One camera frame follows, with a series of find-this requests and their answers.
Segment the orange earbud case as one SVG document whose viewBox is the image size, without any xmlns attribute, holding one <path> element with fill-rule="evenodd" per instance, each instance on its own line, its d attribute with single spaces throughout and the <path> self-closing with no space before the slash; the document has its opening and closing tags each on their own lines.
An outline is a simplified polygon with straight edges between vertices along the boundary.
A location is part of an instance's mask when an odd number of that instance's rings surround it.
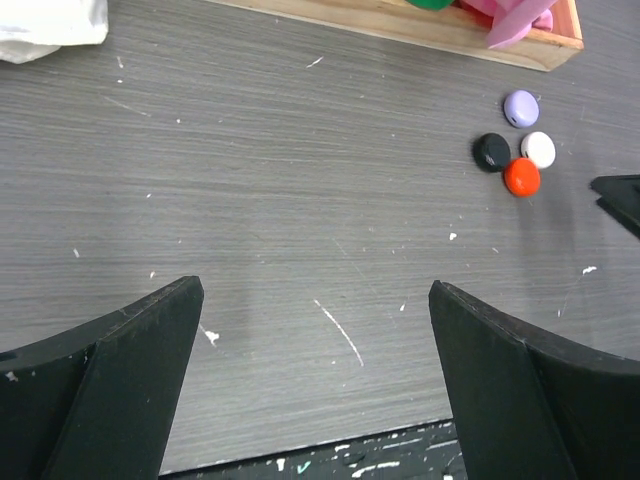
<svg viewBox="0 0 640 480">
<path fill-rule="evenodd" d="M 536 165 L 525 157 L 514 159 L 503 172 L 507 190 L 516 197 L 536 194 L 541 185 L 541 177 Z"/>
</svg>

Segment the purple earbud case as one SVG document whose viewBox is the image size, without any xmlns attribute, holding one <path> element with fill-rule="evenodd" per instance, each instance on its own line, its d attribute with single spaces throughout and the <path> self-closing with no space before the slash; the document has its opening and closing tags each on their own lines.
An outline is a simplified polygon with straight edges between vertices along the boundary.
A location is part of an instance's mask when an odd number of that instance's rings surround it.
<svg viewBox="0 0 640 480">
<path fill-rule="evenodd" d="M 526 90 L 509 93 L 503 103 L 503 112 L 506 120 L 519 129 L 533 126 L 540 115 L 537 99 Z"/>
</svg>

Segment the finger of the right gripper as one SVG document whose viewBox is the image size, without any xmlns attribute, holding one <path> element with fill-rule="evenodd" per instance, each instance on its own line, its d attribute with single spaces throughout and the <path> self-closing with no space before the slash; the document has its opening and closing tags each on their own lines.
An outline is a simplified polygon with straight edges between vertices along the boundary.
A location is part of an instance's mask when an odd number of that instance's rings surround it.
<svg viewBox="0 0 640 480">
<path fill-rule="evenodd" d="M 600 176 L 591 181 L 591 189 L 618 219 L 629 227 L 639 227 L 639 175 Z"/>
</svg>

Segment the white earbud case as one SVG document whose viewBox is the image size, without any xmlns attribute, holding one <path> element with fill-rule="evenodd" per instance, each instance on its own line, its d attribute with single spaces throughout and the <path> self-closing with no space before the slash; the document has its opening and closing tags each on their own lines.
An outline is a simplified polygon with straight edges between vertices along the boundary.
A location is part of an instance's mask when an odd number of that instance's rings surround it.
<svg viewBox="0 0 640 480">
<path fill-rule="evenodd" d="M 551 137 L 535 131 L 527 134 L 521 141 L 520 151 L 523 157 L 529 158 L 538 169 L 549 168 L 556 159 L 556 147 Z"/>
</svg>

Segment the black earbud case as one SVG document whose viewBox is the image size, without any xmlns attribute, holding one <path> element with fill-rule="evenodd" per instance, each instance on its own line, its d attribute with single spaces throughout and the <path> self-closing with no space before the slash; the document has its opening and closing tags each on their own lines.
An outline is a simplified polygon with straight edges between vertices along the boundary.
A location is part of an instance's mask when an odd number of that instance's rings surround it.
<svg viewBox="0 0 640 480">
<path fill-rule="evenodd" d="M 503 136 L 493 132 L 486 133 L 474 141 L 472 155 L 481 169 L 491 173 L 504 171 L 511 161 L 508 142 Z"/>
</svg>

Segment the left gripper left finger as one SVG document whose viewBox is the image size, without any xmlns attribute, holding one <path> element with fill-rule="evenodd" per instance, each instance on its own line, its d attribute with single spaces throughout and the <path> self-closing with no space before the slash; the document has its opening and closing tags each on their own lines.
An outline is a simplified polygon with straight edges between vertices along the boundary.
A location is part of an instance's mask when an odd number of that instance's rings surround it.
<svg viewBox="0 0 640 480">
<path fill-rule="evenodd" d="M 184 276 L 3 352 L 2 478 L 158 478 L 203 301 Z"/>
</svg>

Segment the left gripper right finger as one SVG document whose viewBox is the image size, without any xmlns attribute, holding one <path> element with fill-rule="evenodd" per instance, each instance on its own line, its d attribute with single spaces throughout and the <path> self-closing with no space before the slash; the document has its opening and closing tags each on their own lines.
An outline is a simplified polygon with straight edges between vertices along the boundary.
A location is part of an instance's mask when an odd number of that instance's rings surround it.
<svg viewBox="0 0 640 480">
<path fill-rule="evenodd" d="M 638 478 L 638 361 L 441 281 L 429 311 L 469 478 Z"/>
</svg>

